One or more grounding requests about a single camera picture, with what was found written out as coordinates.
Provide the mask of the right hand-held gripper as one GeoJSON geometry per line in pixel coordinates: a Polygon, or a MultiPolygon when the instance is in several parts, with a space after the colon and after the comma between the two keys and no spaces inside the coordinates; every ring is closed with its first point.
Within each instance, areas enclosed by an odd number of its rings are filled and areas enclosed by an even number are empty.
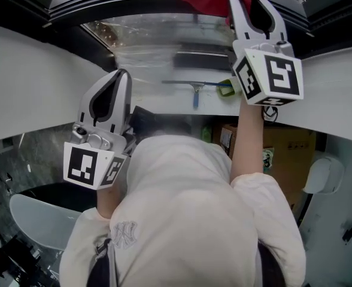
{"type": "Polygon", "coordinates": [[[262,30],[253,26],[243,0],[229,0],[236,38],[232,69],[249,105],[286,105],[304,98],[302,62],[287,40],[284,20],[268,0],[257,0],[262,30]],[[276,40],[250,44],[240,40],[276,40]]]}

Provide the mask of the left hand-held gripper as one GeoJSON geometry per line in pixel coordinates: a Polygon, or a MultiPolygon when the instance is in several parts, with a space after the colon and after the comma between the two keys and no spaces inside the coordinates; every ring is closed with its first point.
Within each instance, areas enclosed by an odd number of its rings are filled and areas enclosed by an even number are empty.
{"type": "Polygon", "coordinates": [[[75,123],[64,143],[63,179],[91,190],[126,182],[135,137],[124,133],[131,112],[132,78],[125,69],[99,79],[82,97],[78,121],[111,126],[110,133],[75,123]]]}

